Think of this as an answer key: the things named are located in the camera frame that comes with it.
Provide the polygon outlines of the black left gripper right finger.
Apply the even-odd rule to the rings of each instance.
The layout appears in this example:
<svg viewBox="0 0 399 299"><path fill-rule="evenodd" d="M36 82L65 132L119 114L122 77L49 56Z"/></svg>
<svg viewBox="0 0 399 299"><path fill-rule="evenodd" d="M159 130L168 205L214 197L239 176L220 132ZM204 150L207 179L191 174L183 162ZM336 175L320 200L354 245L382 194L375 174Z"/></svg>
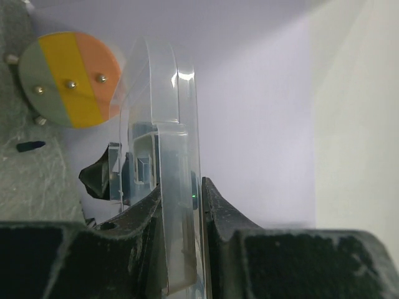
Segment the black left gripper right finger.
<svg viewBox="0 0 399 299"><path fill-rule="evenodd" d="M364 230L263 229L202 179L214 298L397 298L398 271Z"/></svg>

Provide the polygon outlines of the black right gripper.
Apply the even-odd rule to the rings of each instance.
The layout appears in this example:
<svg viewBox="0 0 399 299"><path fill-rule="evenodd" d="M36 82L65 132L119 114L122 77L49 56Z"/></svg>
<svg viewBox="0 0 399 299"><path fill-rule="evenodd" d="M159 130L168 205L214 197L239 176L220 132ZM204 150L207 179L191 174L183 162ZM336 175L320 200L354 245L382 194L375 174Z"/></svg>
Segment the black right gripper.
<svg viewBox="0 0 399 299"><path fill-rule="evenodd" d="M108 149L99 160L80 171L79 180L93 198L110 199ZM157 152L127 153L122 168L124 203L133 205L157 187L170 209L178 205L198 208L197 177L189 170L186 155L168 152L162 158Z"/></svg>

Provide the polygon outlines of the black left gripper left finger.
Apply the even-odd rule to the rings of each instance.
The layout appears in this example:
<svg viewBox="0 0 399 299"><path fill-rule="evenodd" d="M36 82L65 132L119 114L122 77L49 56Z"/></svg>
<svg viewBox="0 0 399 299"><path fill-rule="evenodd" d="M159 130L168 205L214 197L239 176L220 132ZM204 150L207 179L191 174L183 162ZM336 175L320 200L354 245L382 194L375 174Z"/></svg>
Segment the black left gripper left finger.
<svg viewBox="0 0 399 299"><path fill-rule="evenodd" d="M2 298L145 298L160 189L94 228L2 222Z"/></svg>

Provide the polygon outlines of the clear box lid black handle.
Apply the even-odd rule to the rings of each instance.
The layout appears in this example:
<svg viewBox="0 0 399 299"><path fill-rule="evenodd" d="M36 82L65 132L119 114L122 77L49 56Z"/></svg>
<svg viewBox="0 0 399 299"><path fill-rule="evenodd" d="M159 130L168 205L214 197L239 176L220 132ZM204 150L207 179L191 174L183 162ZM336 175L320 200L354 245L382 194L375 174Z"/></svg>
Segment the clear box lid black handle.
<svg viewBox="0 0 399 299"><path fill-rule="evenodd" d="M127 58L113 96L119 109L119 146L115 169L123 200L122 168L127 153L186 155L198 182L198 208L161 211L151 251L148 298L206 298L204 232L195 70L180 47L138 39Z"/></svg>

